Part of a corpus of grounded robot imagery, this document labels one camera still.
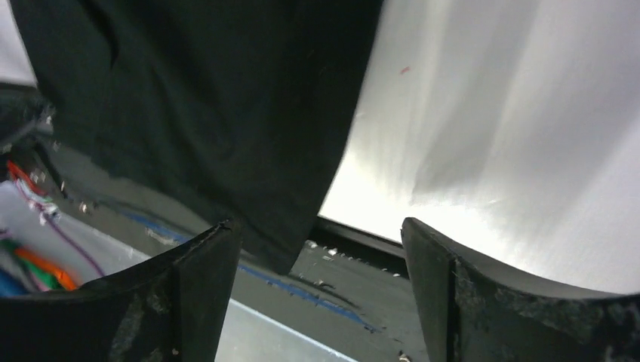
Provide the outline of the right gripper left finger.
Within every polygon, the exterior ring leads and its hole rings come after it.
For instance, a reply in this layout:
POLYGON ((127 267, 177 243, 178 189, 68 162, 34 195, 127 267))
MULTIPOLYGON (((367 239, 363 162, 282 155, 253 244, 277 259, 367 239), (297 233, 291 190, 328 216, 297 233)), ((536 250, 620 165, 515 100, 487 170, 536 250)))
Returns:
POLYGON ((73 291, 1 300, 3 361, 213 361, 242 236, 228 219, 73 291))

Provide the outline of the black t shirt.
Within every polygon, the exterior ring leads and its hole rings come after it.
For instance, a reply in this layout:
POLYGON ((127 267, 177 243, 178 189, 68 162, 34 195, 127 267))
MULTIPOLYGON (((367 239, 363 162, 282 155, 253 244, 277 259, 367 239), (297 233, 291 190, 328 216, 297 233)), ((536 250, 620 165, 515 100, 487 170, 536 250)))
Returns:
POLYGON ((288 273, 343 151, 380 1, 14 1, 54 137, 288 273))

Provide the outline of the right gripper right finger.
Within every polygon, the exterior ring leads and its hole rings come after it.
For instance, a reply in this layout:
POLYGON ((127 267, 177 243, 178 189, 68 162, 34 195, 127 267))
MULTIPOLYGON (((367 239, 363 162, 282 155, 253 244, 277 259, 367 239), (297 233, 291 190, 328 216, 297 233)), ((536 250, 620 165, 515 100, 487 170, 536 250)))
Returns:
POLYGON ((564 284, 415 218, 402 243, 432 361, 637 361, 639 297, 564 284))

